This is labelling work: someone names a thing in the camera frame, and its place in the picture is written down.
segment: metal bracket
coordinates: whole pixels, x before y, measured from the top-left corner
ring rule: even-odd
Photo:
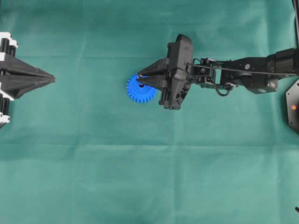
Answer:
[[[286,92],[289,126],[299,133],[299,79]]]

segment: gear teeth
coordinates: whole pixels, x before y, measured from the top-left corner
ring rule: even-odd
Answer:
[[[139,92],[139,83],[136,81],[138,78],[137,73],[131,76],[127,81],[127,94],[128,96],[138,104],[145,104],[153,100],[155,97],[157,90],[153,87],[150,87],[148,94],[144,95],[144,92]]]

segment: white bracket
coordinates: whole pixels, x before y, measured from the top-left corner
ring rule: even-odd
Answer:
[[[12,36],[9,32],[0,32],[0,43],[2,41],[2,38],[9,39],[9,45],[18,48],[18,42],[12,39]]]

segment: black cylinder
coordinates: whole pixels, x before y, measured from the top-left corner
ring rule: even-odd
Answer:
[[[3,115],[8,115],[9,110],[9,99],[3,98],[2,105],[1,105],[1,112]]]

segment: black wire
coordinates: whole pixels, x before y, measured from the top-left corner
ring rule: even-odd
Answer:
[[[215,89],[216,89],[216,92],[218,93],[218,95],[221,96],[221,97],[226,97],[226,96],[228,96],[229,93],[232,91],[232,89],[227,89],[227,90],[226,90],[226,93],[223,94],[222,92],[219,91],[218,87],[215,87]]]
[[[288,75],[288,76],[296,76],[297,74],[294,73],[272,73],[272,72],[259,72],[259,71],[246,71],[246,70],[239,70],[239,69],[227,69],[227,68],[218,68],[218,67],[210,67],[210,66],[205,66],[205,65],[200,65],[200,64],[189,64],[186,63],[187,65],[193,66],[193,67],[200,67],[200,68],[206,68],[206,69],[213,69],[213,70],[226,70],[226,71],[237,71],[237,72],[245,72],[249,74],[266,74],[266,75]]]

